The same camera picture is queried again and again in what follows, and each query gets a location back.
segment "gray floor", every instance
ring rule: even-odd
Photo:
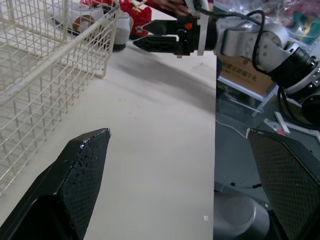
[[[272,132],[271,128],[263,123],[263,120],[268,118],[276,121],[274,111],[277,111],[277,106],[269,103],[265,107],[264,113],[258,114],[256,118],[250,118],[241,107],[220,100],[216,119],[221,123],[233,126],[244,135],[249,127]],[[314,137],[297,131],[291,131],[289,137],[302,142],[316,158],[320,159],[320,145]],[[231,182],[239,186],[252,186],[260,183],[255,160],[247,139],[241,137],[234,130],[217,123],[215,149],[214,177],[216,182],[228,187]],[[236,190],[269,202],[261,187],[256,189],[238,187]]]

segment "sneaker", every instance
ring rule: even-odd
[[[126,47],[126,43],[129,41],[131,32],[130,16],[127,12],[121,11],[116,24],[116,32],[114,37],[113,51],[122,51]]]
[[[114,0],[81,0],[82,4],[89,7],[96,7],[100,4],[114,3]],[[119,0],[120,8],[125,13],[128,13],[133,19],[133,26],[130,34],[130,39],[135,40],[148,35],[148,32],[144,30],[144,25],[151,22],[152,10],[150,7],[145,9],[137,8],[131,0]]]
[[[120,7],[122,11],[128,13],[133,19],[133,27],[130,34],[130,39],[135,40],[147,36],[148,32],[144,30],[144,25],[151,22],[151,8],[136,8],[135,5],[129,0],[120,0]]]
[[[67,27],[68,32],[78,36],[84,30],[89,28],[95,21],[102,18],[106,12],[106,6],[98,5],[90,8],[85,4],[70,2],[68,4],[67,26],[61,23],[64,21],[64,2],[59,2],[48,9],[48,17],[52,18],[56,25],[61,28]],[[130,16],[126,12],[121,12],[117,22],[113,50],[121,51],[126,47],[130,37]]]

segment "table surface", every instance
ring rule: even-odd
[[[173,19],[154,9],[152,18]],[[0,197],[0,224],[70,139],[110,128],[85,239],[212,239],[215,69],[212,52],[177,59],[129,42],[112,55],[106,77],[90,82]]]

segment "red object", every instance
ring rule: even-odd
[[[114,1],[113,0],[80,0],[80,3],[91,7],[91,6],[97,6],[101,3],[112,5]],[[144,9],[140,9],[140,11],[138,12],[134,10],[134,5],[131,2],[129,2],[129,0],[120,0],[119,3],[120,3],[121,10],[124,11],[125,13],[128,13],[130,17],[132,17],[133,19],[133,27],[131,31],[131,35],[133,35],[133,39],[147,36],[148,32],[143,29],[143,26],[151,22],[151,16],[152,16],[151,8],[146,7]]]
[[[140,11],[134,10],[134,5],[129,0],[120,1],[121,10],[128,13],[133,19],[133,27],[131,35],[140,38],[148,35],[148,32],[143,29],[144,25],[151,22],[152,10],[150,7],[140,9]]]

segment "metal frame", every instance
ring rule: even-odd
[[[40,5],[38,1],[8,0],[16,4],[15,17],[16,8]],[[3,31],[0,28],[0,54],[4,56],[0,59],[3,86],[0,89],[0,195],[47,140],[90,80],[105,76],[112,54],[119,5],[77,37],[65,34],[66,28],[49,26],[49,20],[43,16],[47,9],[38,8],[34,13],[39,14],[38,19],[33,18],[34,14],[15,20],[7,18],[2,21]],[[28,29],[19,28],[32,23]]]

